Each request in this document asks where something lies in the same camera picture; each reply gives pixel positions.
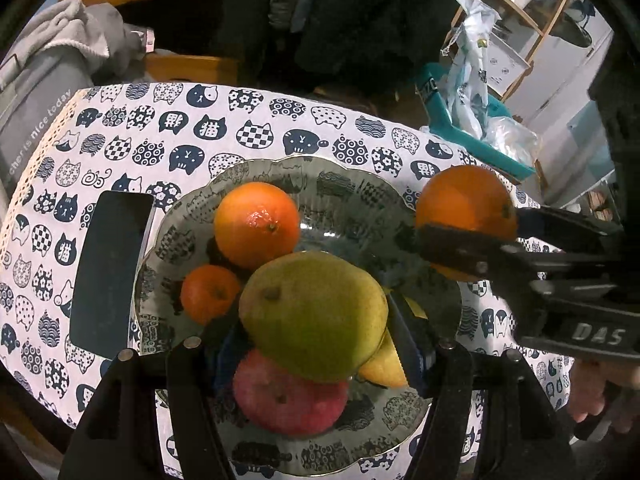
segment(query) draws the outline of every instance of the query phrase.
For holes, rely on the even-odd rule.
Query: white plastic bag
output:
[[[526,166],[538,156],[538,135],[510,117],[489,117],[483,141]]]
[[[487,46],[500,14],[481,0],[457,1],[466,12],[466,18],[442,51],[446,56],[453,42],[458,44],[458,53],[447,79],[447,109],[454,126],[476,139],[482,139],[489,104],[486,86],[486,67],[489,63]]]

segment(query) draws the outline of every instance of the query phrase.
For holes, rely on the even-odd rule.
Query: teal container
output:
[[[445,140],[464,146],[481,162],[511,175],[520,182],[534,174],[536,170],[532,167],[513,160],[451,123],[447,105],[436,85],[436,80],[442,78],[445,72],[446,70],[438,63],[427,63],[415,79],[418,92],[429,115],[429,129]],[[493,96],[489,96],[487,112],[491,117],[511,117],[508,108]]]

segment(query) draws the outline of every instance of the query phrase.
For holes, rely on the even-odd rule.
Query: cat print tablecloth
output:
[[[75,426],[109,361],[69,340],[76,269],[95,203],[107,189],[155,197],[149,246],[168,209],[234,164],[250,158],[315,155],[387,180],[414,208],[424,184],[457,164],[478,164],[464,148],[402,124],[302,98],[187,83],[111,85],[84,90],[76,115],[38,168],[12,227],[0,267],[0,358],[44,406]],[[507,180],[516,206],[536,206]],[[523,240],[533,251],[555,250]],[[466,348],[500,354],[516,346],[509,307],[486,281],[460,283],[458,333]],[[137,343],[132,322],[132,344]],[[549,401],[564,405],[571,359],[522,349]],[[462,460],[478,450],[483,395],[475,392]],[[167,471],[179,476],[171,421],[158,400]],[[421,433],[336,476],[402,478]],[[267,466],[236,465],[243,478],[282,478]]]

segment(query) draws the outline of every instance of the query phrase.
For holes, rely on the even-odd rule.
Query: small orange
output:
[[[236,275],[225,267],[203,265],[193,269],[182,282],[180,303],[200,325],[224,316],[242,289]]]
[[[291,197],[265,182],[249,182],[226,195],[213,221],[220,252],[255,270],[289,254],[300,238],[300,215]]]
[[[509,192],[495,173],[480,166],[452,166],[425,184],[415,205],[415,224],[442,224],[492,235],[512,242],[518,224]],[[478,279],[458,270],[433,264],[451,280]]]

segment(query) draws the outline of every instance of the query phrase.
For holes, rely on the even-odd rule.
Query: smartphone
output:
[[[69,338],[113,359],[129,344],[134,284],[153,220],[154,197],[104,191],[95,204],[78,263]]]

